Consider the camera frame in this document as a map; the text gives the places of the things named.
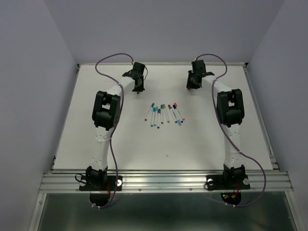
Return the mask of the dark green marker pen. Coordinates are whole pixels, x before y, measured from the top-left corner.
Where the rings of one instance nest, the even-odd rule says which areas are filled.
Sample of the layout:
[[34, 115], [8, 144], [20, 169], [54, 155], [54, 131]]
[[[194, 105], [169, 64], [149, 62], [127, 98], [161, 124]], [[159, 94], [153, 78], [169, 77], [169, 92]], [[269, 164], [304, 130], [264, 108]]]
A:
[[148, 120], [149, 115], [153, 112], [153, 108], [154, 108], [154, 103], [151, 104], [151, 106], [150, 106], [150, 108], [149, 108], [149, 110], [148, 110], [148, 112], [147, 112], [147, 114], [145, 116], [145, 119], [144, 119], [145, 121]]

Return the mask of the light blue marker pen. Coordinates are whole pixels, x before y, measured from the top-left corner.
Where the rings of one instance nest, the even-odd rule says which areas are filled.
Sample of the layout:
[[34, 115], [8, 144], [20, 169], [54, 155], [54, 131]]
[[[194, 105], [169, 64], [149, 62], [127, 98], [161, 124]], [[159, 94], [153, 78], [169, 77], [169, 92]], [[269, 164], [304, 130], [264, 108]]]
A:
[[156, 108], [154, 107], [152, 110], [152, 116], [151, 116], [151, 127], [154, 126], [155, 123], [155, 115], [156, 115]]

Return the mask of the teal green marker pen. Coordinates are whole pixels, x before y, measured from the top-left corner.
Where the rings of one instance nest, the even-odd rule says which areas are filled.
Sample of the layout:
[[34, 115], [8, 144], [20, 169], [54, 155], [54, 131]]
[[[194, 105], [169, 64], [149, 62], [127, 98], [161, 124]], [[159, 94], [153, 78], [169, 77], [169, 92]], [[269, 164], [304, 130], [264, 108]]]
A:
[[158, 107], [155, 108], [154, 127], [157, 126], [157, 120], [158, 120]]

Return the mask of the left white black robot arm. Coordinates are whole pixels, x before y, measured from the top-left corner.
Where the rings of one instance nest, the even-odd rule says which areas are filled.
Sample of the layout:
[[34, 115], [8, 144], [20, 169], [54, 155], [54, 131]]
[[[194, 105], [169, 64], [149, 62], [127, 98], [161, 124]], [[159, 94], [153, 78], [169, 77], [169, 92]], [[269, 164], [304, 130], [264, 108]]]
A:
[[112, 134], [120, 121], [124, 96], [128, 92], [144, 91], [144, 64], [134, 62], [120, 81], [107, 91], [96, 93], [92, 120], [95, 126], [93, 155], [86, 169], [86, 183], [101, 190], [107, 185], [107, 154]]

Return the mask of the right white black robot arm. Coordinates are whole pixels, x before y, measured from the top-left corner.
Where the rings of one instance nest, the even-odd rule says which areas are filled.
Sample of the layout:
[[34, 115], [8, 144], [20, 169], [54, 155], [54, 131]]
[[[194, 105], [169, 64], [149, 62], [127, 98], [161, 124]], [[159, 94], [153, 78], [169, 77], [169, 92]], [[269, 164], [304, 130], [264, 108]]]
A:
[[199, 89], [204, 86], [214, 100], [215, 115], [224, 134], [225, 159], [220, 175], [208, 175], [205, 188], [231, 190], [245, 179], [245, 167], [240, 154], [240, 125], [244, 118], [243, 94], [240, 89], [231, 89], [220, 82], [212, 72], [206, 71], [203, 60], [192, 62], [188, 72], [186, 88]]

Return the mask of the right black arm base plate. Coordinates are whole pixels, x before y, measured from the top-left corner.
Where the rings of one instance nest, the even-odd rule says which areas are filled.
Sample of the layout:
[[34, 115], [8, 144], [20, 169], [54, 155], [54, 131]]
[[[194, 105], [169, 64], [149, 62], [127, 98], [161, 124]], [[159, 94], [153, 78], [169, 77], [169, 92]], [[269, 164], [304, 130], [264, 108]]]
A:
[[247, 175], [228, 180], [222, 175], [207, 175], [204, 184], [204, 188], [209, 191], [227, 191], [237, 189], [238, 187], [240, 190], [249, 190], [251, 188]]

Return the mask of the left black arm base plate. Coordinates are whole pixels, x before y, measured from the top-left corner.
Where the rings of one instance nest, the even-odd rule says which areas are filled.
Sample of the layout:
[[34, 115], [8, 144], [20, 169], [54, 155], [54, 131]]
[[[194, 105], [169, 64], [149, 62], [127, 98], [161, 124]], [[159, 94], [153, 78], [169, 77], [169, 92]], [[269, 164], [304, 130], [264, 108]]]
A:
[[118, 176], [116, 178], [116, 175], [107, 176], [107, 180], [104, 181], [104, 183], [90, 183], [89, 180], [87, 180], [86, 176], [81, 176], [81, 179], [78, 180], [79, 182], [79, 190], [85, 191], [85, 192], [91, 192], [91, 191], [121, 191], [122, 190], [122, 183], [123, 183], [123, 177]]

